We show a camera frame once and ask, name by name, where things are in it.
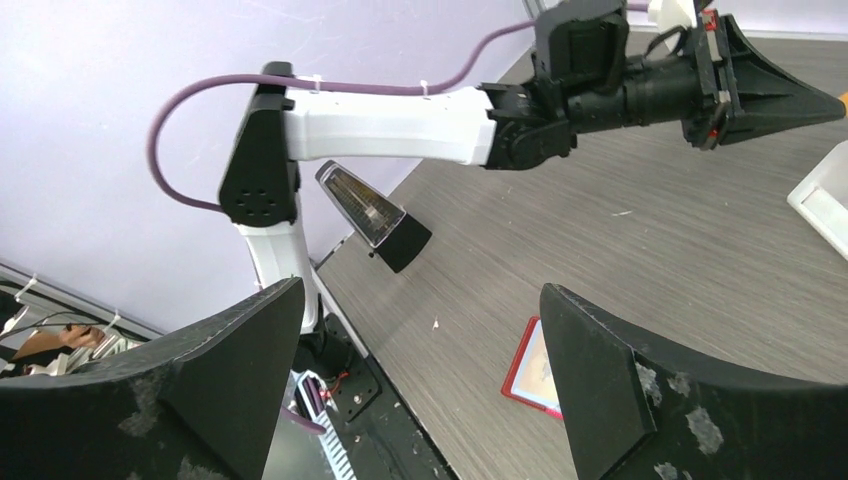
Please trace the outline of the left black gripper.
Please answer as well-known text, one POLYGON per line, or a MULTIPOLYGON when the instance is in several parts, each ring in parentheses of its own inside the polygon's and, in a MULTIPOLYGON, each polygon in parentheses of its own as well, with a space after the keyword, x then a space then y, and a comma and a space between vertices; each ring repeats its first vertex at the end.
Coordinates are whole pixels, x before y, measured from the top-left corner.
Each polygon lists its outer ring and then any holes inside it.
POLYGON ((625 1, 562 1, 535 19, 535 96, 573 135, 680 121, 687 142, 712 150, 846 115, 841 100, 768 60, 708 1, 650 2, 664 29, 633 56, 628 12, 625 1), (651 59, 667 41, 670 52, 651 59))

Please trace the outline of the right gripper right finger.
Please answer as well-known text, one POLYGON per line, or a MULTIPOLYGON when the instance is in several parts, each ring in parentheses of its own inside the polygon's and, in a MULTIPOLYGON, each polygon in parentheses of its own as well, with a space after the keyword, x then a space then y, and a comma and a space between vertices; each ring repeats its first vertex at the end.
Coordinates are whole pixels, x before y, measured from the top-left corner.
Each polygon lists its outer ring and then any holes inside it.
POLYGON ((543 334, 581 479, 843 479, 847 389, 736 365, 546 284, 543 334))

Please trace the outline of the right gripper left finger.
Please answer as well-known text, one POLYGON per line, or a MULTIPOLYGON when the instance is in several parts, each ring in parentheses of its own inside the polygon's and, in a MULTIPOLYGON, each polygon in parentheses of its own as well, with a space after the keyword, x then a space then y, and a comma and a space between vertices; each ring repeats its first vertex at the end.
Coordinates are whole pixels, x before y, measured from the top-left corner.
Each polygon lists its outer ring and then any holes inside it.
POLYGON ((279 281, 77 373, 1 383, 5 479, 259 479, 305 308, 279 281))

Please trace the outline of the red card holder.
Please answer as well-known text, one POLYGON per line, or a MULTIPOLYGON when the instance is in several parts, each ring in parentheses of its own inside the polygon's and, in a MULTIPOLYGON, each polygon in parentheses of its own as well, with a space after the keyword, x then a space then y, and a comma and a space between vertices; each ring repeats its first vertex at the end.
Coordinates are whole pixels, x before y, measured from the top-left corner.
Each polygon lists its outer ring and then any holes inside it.
POLYGON ((553 418, 563 419, 539 316, 528 320, 500 392, 553 418))

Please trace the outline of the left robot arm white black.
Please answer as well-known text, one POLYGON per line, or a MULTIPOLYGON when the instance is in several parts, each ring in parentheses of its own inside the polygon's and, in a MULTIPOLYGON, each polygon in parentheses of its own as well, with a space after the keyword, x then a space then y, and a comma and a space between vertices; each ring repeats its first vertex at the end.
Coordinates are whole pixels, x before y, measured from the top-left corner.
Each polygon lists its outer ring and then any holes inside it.
POLYGON ((581 134, 679 122, 711 150, 846 114, 835 96, 766 59, 735 19, 685 1, 657 36, 662 57, 628 55, 623 1, 564 1, 534 21, 532 77, 520 84, 296 90, 287 64, 258 86, 219 190, 259 282, 304 280, 301 330, 322 313, 298 221, 299 165, 335 157, 410 157, 522 171, 565 157, 581 134))

